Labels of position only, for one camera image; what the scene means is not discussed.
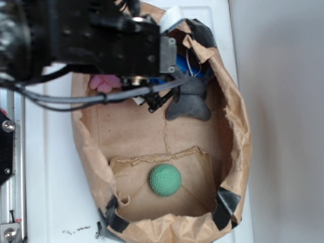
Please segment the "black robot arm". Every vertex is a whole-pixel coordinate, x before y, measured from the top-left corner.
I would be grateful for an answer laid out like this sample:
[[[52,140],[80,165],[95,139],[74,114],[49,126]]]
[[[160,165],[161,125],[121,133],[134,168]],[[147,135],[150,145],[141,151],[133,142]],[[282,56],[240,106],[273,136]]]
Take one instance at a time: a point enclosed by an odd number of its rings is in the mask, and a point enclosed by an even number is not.
[[[68,72],[157,77],[174,71],[175,40],[139,1],[1,1],[2,82]]]

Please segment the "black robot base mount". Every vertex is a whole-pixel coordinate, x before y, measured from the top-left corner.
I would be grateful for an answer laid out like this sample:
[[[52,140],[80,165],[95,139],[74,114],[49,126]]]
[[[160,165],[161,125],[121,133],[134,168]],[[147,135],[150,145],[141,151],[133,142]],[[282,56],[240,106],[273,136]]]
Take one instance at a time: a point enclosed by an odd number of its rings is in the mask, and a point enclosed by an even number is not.
[[[1,108],[1,186],[14,174],[15,128],[15,123],[8,118],[7,113]]]

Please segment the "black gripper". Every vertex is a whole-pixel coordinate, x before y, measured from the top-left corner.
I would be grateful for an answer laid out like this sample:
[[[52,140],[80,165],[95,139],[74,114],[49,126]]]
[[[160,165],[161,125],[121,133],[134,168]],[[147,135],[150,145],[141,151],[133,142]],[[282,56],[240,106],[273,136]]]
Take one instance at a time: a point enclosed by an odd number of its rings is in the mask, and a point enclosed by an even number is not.
[[[156,77],[172,73],[177,48],[161,34],[140,2],[121,12],[114,1],[31,1],[33,83],[42,83],[42,69],[64,63],[72,72]]]

